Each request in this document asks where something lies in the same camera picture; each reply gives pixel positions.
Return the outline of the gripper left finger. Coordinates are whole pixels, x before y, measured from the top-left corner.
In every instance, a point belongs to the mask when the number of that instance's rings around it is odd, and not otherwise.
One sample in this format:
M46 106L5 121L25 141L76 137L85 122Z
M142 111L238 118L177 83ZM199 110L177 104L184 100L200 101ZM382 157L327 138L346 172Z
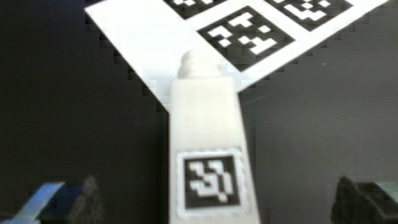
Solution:
M7 219L7 224L104 224L97 180L80 183L46 182Z

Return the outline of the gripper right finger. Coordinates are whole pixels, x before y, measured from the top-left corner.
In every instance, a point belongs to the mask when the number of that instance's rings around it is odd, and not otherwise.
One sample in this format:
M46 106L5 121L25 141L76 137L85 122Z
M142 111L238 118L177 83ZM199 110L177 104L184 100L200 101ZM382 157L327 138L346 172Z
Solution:
M332 224L398 224L398 183L341 177L330 220Z

